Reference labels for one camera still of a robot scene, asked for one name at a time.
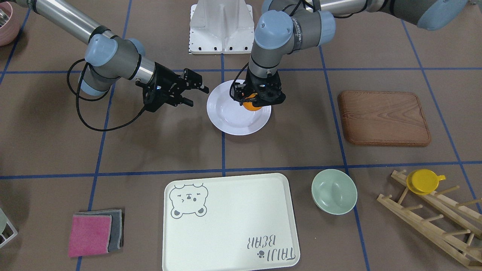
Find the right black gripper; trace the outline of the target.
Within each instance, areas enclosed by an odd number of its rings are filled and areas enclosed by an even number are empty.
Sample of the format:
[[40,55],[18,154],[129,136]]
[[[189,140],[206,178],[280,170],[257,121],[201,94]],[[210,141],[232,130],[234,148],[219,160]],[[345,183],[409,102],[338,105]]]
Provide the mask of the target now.
[[205,94],[209,93],[209,88],[203,83],[203,77],[197,72],[184,68],[183,73],[178,75],[158,63],[155,64],[150,82],[143,84],[137,79],[136,86],[142,88],[142,110],[150,113],[156,112],[164,104],[174,107],[185,104],[194,107],[192,100],[182,96],[183,91],[198,89]]

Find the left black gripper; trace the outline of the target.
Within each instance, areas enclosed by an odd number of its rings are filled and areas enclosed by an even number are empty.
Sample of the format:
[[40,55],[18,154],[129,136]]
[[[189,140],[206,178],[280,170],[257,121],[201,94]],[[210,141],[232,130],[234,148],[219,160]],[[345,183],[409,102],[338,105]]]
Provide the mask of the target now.
[[248,70],[244,84],[231,84],[230,97],[240,104],[251,102],[255,107],[278,105],[286,99],[279,72],[261,78],[251,70]]

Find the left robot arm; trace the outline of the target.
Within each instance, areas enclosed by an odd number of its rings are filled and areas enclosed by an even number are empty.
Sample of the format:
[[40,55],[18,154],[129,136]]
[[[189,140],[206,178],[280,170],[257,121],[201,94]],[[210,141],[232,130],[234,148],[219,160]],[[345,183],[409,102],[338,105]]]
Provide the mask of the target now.
[[266,107],[286,99],[279,77],[282,57],[332,41],[336,24],[354,14],[382,12],[420,29],[438,30],[455,19],[466,0],[265,0],[254,30],[246,79],[234,81],[229,96]]

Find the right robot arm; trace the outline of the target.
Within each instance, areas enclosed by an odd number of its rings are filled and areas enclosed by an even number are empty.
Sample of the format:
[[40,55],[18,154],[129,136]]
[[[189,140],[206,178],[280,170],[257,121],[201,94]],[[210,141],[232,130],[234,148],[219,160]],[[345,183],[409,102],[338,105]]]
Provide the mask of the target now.
[[114,83],[124,78],[142,88],[144,109],[153,113],[164,104],[192,107],[193,101],[182,96],[186,90],[209,92],[200,74],[185,68],[179,75],[149,60],[140,41],[115,35],[63,0],[16,0],[15,3],[31,9],[87,45],[84,57],[87,66],[79,78],[79,87],[90,96],[106,94]]

